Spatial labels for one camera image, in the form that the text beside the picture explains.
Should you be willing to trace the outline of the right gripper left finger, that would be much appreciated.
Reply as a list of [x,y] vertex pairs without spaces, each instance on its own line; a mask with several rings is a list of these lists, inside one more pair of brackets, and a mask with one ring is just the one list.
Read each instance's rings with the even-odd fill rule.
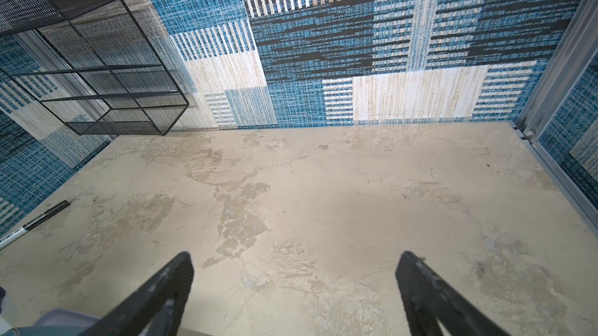
[[84,335],[176,335],[191,292],[194,268],[181,252]]

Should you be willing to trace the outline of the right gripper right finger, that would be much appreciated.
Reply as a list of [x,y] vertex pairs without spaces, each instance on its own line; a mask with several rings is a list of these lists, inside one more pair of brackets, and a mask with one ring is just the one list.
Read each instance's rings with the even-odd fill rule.
[[507,334],[413,252],[402,253],[395,277],[412,335]]

